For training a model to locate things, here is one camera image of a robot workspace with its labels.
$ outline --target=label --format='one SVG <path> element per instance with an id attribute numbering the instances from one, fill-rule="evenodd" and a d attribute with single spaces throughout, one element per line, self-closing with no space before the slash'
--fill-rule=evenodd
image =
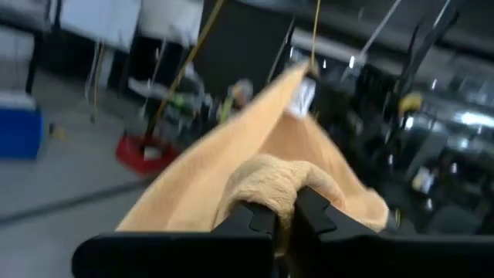
<path id="1" fill-rule="evenodd" d="M 161 149 L 159 147 L 145 147 L 144 149 L 144 160 L 155 160 L 161 157 Z"/>
<path id="2" fill-rule="evenodd" d="M 287 111 L 297 119 L 305 118 L 315 94 L 316 81 L 305 78 L 302 80 L 299 88 L 293 93 L 292 102 L 286 108 Z"/>

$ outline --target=black equipment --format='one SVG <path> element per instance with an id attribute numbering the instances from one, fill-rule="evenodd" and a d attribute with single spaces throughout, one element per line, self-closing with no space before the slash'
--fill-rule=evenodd
<path id="1" fill-rule="evenodd" d="M 242 203 L 209 233 L 115 232 L 84 242 L 73 256 L 75 278 L 328 277 L 465 273 L 490 276 L 490 236 L 377 234 L 310 188 L 296 200 L 290 249 L 274 257 L 276 216 Z"/>

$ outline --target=yellow rope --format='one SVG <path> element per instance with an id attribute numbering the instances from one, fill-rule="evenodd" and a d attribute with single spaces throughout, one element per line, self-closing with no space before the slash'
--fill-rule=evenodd
<path id="1" fill-rule="evenodd" d="M 98 63 L 96 64 L 96 70 L 94 71 L 94 100 L 93 100 L 93 114 L 91 115 L 91 121 L 96 120 L 96 112 L 98 107 L 98 83 L 100 82 L 101 62 L 105 53 L 105 44 L 101 43 L 100 54 L 98 55 Z"/>
<path id="2" fill-rule="evenodd" d="M 187 59 L 185 60 L 185 63 L 182 66 L 182 68 L 180 69 L 180 71 L 178 72 L 177 77 L 175 78 L 173 83 L 170 85 L 169 95 L 161 101 L 160 106 L 158 107 L 156 113 L 154 114 L 154 116 L 151 120 L 152 125 L 156 124 L 158 117 L 161 115 L 161 113 L 163 113 L 164 108 L 167 106 L 168 100 L 170 100 L 173 97 L 175 90 L 177 89 L 178 85 L 180 84 L 180 81 L 182 80 L 182 78 L 185 75 L 185 69 L 186 69 L 187 65 L 195 58 L 195 55 L 197 54 L 199 47 L 201 47 L 202 42 L 204 41 L 204 39 L 208 35 L 209 30 L 211 29 L 211 26 L 215 22 L 216 16 L 218 15 L 220 9 L 223 6 L 223 2 L 225 2 L 225 0 L 218 0 L 216 2 L 215 7 L 213 8 L 213 10 L 212 10 L 212 12 L 208 18 L 208 21 L 206 22 L 204 28 L 201 30 L 201 34 L 199 34 L 198 42 L 195 44 L 194 48 L 192 48 L 191 53 L 188 55 Z"/>
<path id="3" fill-rule="evenodd" d="M 310 52 L 310 65 L 312 67 L 314 67 L 314 65 L 316 64 L 316 34 L 320 8 L 321 0 L 317 0 L 316 15 L 314 16 L 314 30 L 312 31 L 312 51 Z"/>

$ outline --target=gray floor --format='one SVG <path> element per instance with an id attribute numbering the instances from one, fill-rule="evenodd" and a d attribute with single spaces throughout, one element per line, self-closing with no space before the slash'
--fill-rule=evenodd
<path id="1" fill-rule="evenodd" d="M 14 63 L 0 63 L 0 90 L 22 87 L 24 81 L 24 66 L 15 70 Z M 124 122 L 135 118 L 136 107 L 100 92 L 96 124 L 91 124 L 81 82 L 40 72 L 33 93 L 46 122 L 56 123 L 66 136 L 47 139 L 37 161 L 0 161 L 0 277 L 71 277 L 77 245 L 112 231 L 144 186 L 49 207 L 142 180 L 114 154 Z"/>

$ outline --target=towel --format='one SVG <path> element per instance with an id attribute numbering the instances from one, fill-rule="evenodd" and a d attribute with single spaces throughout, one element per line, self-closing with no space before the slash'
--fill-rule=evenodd
<path id="1" fill-rule="evenodd" d="M 384 200 L 362 185 L 312 117 L 299 119 L 285 112 L 309 69 L 309 63 L 287 69 L 242 112 L 187 149 L 146 190 L 117 230 L 211 231 L 228 178 L 258 154 L 317 166 L 343 192 L 343 211 L 371 228 L 384 228 Z"/>
<path id="2" fill-rule="evenodd" d="M 316 165 L 308 161 L 284 161 L 267 154 L 247 160 L 230 176 L 215 224 L 223 222 L 237 202 L 264 205 L 278 215 L 277 253 L 283 254 L 288 247 L 297 192 L 305 185 L 358 222 L 375 231 L 383 229 L 387 214 L 382 212 L 387 212 L 387 208 L 375 192 L 366 190 L 347 197 L 345 187 L 340 187 Z"/>

